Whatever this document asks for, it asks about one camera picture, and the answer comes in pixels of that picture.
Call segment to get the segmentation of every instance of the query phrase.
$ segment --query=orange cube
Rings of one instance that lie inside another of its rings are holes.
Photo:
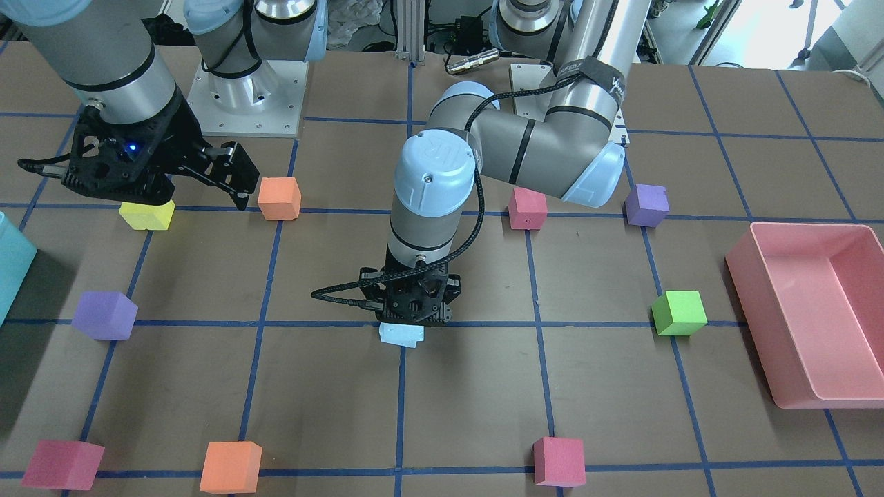
[[[261,447],[254,442],[210,442],[202,466],[205,493],[254,493],[258,489]]]
[[[297,219],[301,214],[301,190],[294,178],[261,178],[258,207],[268,221]]]

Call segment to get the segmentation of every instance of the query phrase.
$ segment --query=metal base plate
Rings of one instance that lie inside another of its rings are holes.
[[[271,67],[281,79],[285,92],[269,107],[258,114],[231,114],[215,104],[214,88],[208,74],[197,67],[194,85],[190,88],[187,102],[200,121],[206,136],[263,136],[268,138],[297,138],[301,124],[304,92],[307,89],[306,62],[271,60]]]
[[[546,83],[544,79],[550,74],[552,68],[547,64],[510,64],[509,81],[513,91],[525,89],[537,89],[546,84],[553,84],[550,79]],[[515,113],[529,119],[543,121],[546,109],[549,108],[552,93],[539,96],[519,96],[514,99]],[[610,141],[620,143],[623,147],[629,145],[629,133],[626,131],[626,121],[623,120],[623,112],[618,111],[614,118],[611,129]]]

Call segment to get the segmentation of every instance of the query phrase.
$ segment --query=cube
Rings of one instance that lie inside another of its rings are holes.
[[[534,483],[542,486],[586,485],[583,440],[543,437],[534,442]]]
[[[36,255],[37,247],[0,212],[0,325]]]
[[[381,323],[378,331],[381,341],[391,345],[415,348],[417,342],[423,341],[423,326]]]
[[[126,340],[137,312],[120,292],[83,292],[71,325],[95,340]]]
[[[40,440],[21,485],[47,490],[91,490],[104,447],[68,440]]]
[[[261,178],[258,207],[268,221],[297,219],[301,215],[301,190],[295,178]]]
[[[175,202],[171,200],[163,205],[123,202],[119,206],[119,215],[133,230],[165,231],[174,213]]]
[[[509,199],[509,227],[514,230],[538,230],[546,221],[546,195],[516,187]]]
[[[657,334],[688,336],[706,326],[706,312],[700,293],[667,290],[651,306]]]
[[[626,220],[633,226],[657,227],[669,214],[666,187],[636,185],[626,197]]]
[[[255,493],[261,469],[261,447],[254,442],[210,442],[202,466],[205,493]]]

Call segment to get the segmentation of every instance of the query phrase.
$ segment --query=green cube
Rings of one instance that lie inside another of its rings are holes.
[[[667,290],[651,306],[651,313],[658,335],[688,336],[709,323],[700,293],[692,290]]]

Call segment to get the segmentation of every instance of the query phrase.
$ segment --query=pink bin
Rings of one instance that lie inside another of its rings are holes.
[[[884,249],[871,228],[752,223],[727,260],[778,406],[884,408]]]

